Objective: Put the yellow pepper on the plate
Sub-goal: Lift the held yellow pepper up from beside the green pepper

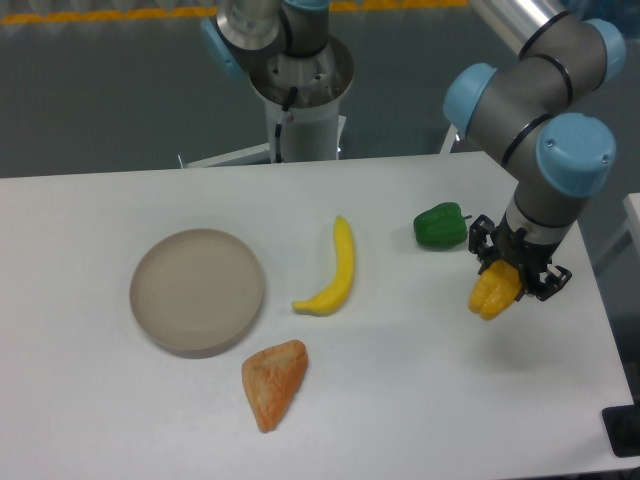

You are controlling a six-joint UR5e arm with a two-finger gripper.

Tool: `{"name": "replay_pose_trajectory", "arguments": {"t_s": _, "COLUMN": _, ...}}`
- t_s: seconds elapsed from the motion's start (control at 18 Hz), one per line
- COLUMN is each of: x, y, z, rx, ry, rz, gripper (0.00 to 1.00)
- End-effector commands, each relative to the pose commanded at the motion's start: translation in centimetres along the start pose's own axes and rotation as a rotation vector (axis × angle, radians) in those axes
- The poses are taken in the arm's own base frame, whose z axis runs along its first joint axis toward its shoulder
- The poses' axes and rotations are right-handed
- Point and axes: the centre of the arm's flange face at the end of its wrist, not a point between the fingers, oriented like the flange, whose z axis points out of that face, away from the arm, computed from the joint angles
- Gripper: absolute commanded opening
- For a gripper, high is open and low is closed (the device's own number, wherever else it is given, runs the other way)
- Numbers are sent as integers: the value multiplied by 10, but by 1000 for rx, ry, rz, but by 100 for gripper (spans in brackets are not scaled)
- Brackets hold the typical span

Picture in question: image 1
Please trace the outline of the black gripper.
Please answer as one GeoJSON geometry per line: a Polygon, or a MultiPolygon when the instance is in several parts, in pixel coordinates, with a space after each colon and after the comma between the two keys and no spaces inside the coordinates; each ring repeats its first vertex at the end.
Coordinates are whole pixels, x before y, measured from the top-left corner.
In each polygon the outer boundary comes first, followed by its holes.
{"type": "Polygon", "coordinates": [[[521,289],[517,300],[531,296],[544,302],[559,293],[572,278],[572,272],[560,265],[547,265],[552,256],[551,244],[528,241],[524,227],[512,230],[499,225],[486,215],[479,215],[469,227],[468,250],[478,260],[478,274],[482,275],[501,258],[513,266],[519,275],[521,289]]]}

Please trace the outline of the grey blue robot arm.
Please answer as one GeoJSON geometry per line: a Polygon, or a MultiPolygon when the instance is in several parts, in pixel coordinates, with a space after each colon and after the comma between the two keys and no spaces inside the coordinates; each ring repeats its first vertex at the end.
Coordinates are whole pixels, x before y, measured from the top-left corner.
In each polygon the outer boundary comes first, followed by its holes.
{"type": "MultiPolygon", "coordinates": [[[[556,1],[476,1],[473,9],[519,62],[505,73],[468,67],[443,112],[517,187],[499,223],[473,222],[468,246],[483,268],[511,265],[521,293],[543,301],[570,280],[553,254],[616,158],[611,131],[571,106],[621,71],[626,45],[613,24],[580,21],[556,1]]],[[[328,15],[325,1],[222,1],[202,22],[221,68],[247,75],[263,101],[275,163],[338,155],[338,109],[354,67],[328,15]]]]}

